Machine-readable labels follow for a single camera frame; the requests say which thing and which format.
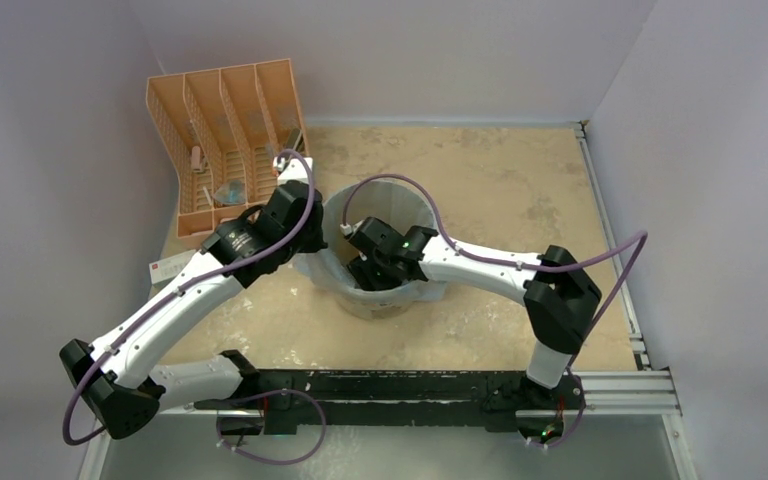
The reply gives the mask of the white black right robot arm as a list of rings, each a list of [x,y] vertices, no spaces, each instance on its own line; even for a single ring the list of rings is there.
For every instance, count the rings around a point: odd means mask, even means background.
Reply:
[[[376,217],[343,224],[340,232],[358,253],[347,269],[364,290],[383,291],[410,282],[458,284],[523,306],[536,343],[521,392],[536,407],[559,396],[560,381],[580,352],[602,298],[568,250],[493,250],[447,242],[430,227],[412,226],[401,234]]]

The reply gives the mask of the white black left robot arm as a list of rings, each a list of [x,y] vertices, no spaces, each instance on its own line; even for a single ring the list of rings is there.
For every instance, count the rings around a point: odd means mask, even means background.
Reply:
[[[243,356],[236,351],[178,365],[160,361],[208,314],[259,278],[297,254],[323,249],[322,217],[318,190],[301,181],[280,185],[266,204],[221,223],[183,270],[118,327],[90,343],[73,339],[64,345],[59,357],[74,386],[62,421],[66,443],[80,442],[70,431],[78,403],[114,439],[185,404],[252,405],[258,382],[244,373]]]

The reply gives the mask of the beige plastic trash bin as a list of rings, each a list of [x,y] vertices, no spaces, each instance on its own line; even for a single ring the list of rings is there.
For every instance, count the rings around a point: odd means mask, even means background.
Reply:
[[[414,284],[383,291],[349,288],[336,294],[336,301],[349,314],[364,320],[383,320],[405,313],[419,301],[421,290]]]

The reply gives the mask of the light blue plastic trash bag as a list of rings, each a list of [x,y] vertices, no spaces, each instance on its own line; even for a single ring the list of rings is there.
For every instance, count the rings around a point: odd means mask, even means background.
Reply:
[[[374,180],[358,192],[351,185],[332,193],[323,203],[323,239],[327,247],[313,254],[295,257],[293,265],[308,277],[314,286],[336,297],[349,288],[362,290],[347,270],[347,264],[358,255],[340,233],[342,212],[349,207],[348,220],[357,223],[369,216],[377,217],[405,233],[419,225],[435,227],[431,206],[419,193],[406,186],[388,180]],[[442,282],[407,282],[421,290],[418,302],[437,302],[443,299],[447,285]]]

